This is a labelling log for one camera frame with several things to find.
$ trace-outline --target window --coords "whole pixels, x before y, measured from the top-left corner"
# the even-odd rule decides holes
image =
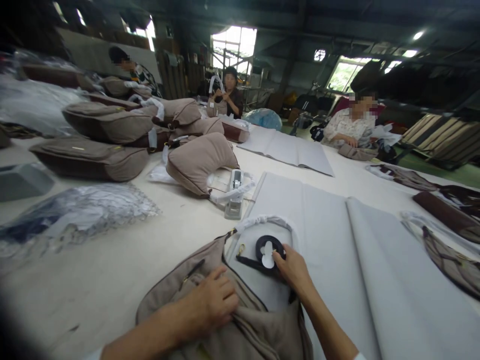
[[[60,17],[60,19],[61,19],[64,23],[68,24],[69,22],[65,19],[64,13],[62,12],[62,9],[60,8],[59,3],[56,2],[56,1],[54,1],[54,2],[53,2],[53,7],[55,8],[56,12],[58,13],[58,16]]]
[[[418,51],[417,50],[407,50],[403,53],[402,56],[406,58],[413,58],[415,55],[417,55]],[[390,70],[392,70],[394,67],[397,65],[400,65],[402,62],[401,61],[392,61],[390,65],[385,69],[385,74],[389,73]]]
[[[80,10],[76,10],[76,13],[78,14],[78,18],[80,19],[80,23],[83,25],[83,26],[87,26],[87,24],[85,24],[85,20],[84,20],[84,17],[82,16],[82,13],[80,12]]]
[[[328,87],[340,92],[349,91],[350,84],[355,76],[370,60],[372,59],[369,57],[357,57],[351,59],[345,56],[340,56],[340,60],[328,82]]]
[[[323,59],[325,59],[325,55],[327,55],[327,52],[325,51],[325,49],[318,49],[317,51],[315,51],[313,60],[316,62],[321,62]]]
[[[216,53],[219,59],[224,57],[225,52],[225,66],[235,65],[242,61],[243,58],[250,57],[254,54],[255,40],[257,39],[257,29],[248,27],[231,26],[227,31],[214,34],[211,36],[213,45],[213,51]],[[223,69],[224,66],[213,56],[213,67]],[[252,67],[248,65],[248,62],[242,62],[235,66],[239,73],[250,73]]]
[[[136,28],[134,32],[131,32],[130,27],[127,25],[127,23],[124,21],[123,18],[121,18],[121,22],[123,24],[123,28],[127,33],[138,35],[143,38],[148,38],[148,44],[150,45],[150,50],[153,52],[155,51],[155,46],[154,46],[155,25],[154,25],[154,20],[152,19],[152,15],[150,15],[150,22],[146,26],[145,30],[141,28]]]

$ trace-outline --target woman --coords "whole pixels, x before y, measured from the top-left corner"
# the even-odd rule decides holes
[[[343,144],[357,148],[359,139],[367,129],[375,127],[375,117],[370,109],[377,105],[375,92],[364,90],[355,93],[350,107],[340,110],[323,130],[321,143],[336,149]]]
[[[229,66],[223,73],[223,81],[225,83],[225,93],[217,89],[213,100],[216,103],[225,100],[226,114],[230,116],[233,114],[234,119],[241,119],[244,111],[244,96],[237,89],[237,70],[233,66]]]
[[[108,55],[113,64],[130,73],[132,81],[148,86],[151,89],[151,94],[153,96],[162,97],[160,94],[160,87],[150,71],[148,71],[143,65],[132,61],[125,51],[118,46],[112,46],[108,50]]]

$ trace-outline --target black hair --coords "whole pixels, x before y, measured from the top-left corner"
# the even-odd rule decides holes
[[[237,69],[234,68],[233,66],[228,66],[225,68],[225,70],[223,71],[223,76],[225,77],[225,75],[227,74],[232,74],[235,80],[237,80],[237,77],[239,75],[239,73],[237,72]]]
[[[366,89],[362,89],[362,90],[355,93],[355,101],[356,102],[359,102],[366,97],[372,97],[374,99],[377,99],[377,92],[375,90],[371,90],[371,89],[366,88]]]
[[[127,53],[118,46],[112,46],[110,49],[108,49],[108,55],[114,64],[121,64],[122,60],[131,61]]]

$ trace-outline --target blue plastic bag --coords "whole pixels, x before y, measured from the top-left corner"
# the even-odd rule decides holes
[[[263,128],[275,129],[277,131],[282,129],[282,119],[271,109],[259,108],[252,110],[248,112],[243,119]]]

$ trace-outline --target shoulder strap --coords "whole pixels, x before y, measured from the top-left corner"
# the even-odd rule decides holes
[[[217,75],[213,75],[210,79],[210,89],[208,90],[208,93],[211,94],[213,89],[214,89],[214,82],[215,79],[220,82],[220,90],[223,94],[225,94],[225,88],[224,88],[224,83],[222,82],[222,79],[219,78]]]

